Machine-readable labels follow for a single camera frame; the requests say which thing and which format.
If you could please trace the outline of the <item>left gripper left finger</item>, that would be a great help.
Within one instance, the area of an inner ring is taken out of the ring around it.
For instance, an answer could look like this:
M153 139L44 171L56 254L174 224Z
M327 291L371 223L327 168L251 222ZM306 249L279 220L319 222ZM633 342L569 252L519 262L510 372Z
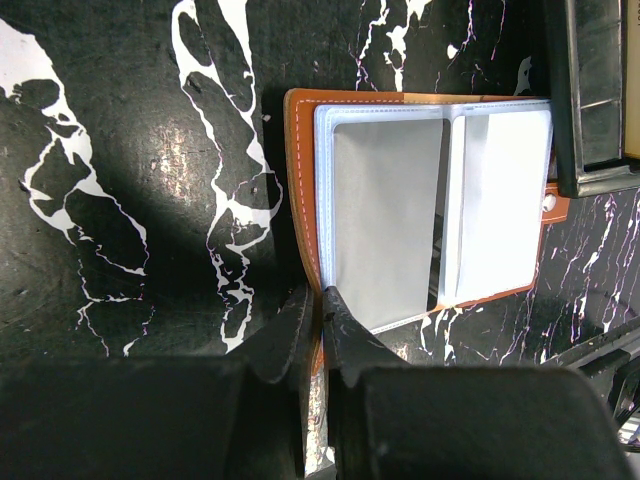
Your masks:
M299 286L281 310L238 347L229 360L245 362L267 383L305 385L313 353L313 290Z

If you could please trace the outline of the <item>brown leather card holder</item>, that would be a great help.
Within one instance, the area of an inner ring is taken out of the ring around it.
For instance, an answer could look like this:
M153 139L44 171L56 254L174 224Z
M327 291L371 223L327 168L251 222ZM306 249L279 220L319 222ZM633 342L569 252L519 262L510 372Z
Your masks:
M320 296L321 270L318 247L318 227L316 226L315 191L315 144L314 111L325 104L338 105L439 105L465 104L477 102L506 101L500 95L455 95L438 93L403 93L379 91L347 91L293 88L284 96L284 138L286 150L287 182L295 235L301 261L309 284L316 296ZM520 289L496 294L477 302L467 302L459 307L446 309L442 306L433 311L403 320L384 332L397 331L407 324L421 326L419 348L426 354L431 349L441 347L444 361L454 359L454 349L449 345L449 331L454 321L464 313L480 310L490 301L506 298L535 287L530 284Z

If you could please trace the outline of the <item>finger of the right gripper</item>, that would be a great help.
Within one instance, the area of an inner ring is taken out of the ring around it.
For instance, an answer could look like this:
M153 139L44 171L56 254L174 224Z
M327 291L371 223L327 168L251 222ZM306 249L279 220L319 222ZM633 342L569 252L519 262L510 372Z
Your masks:
M543 370L574 370L605 357L614 351L633 360L639 356L639 318L634 317L620 326L589 338L569 350L553 356L542 364Z

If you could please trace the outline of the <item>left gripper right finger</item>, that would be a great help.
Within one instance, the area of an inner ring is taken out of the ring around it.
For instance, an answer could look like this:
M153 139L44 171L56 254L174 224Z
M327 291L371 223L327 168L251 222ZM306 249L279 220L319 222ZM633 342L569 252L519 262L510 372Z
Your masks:
M356 320L334 286L323 293L322 313L325 363L346 387L367 369L408 365Z

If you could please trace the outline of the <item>black card box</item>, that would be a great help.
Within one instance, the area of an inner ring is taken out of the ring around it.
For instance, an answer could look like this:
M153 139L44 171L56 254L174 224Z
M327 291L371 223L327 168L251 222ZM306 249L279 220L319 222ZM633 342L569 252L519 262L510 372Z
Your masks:
M624 2L544 4L559 192L581 198L636 188L624 152Z

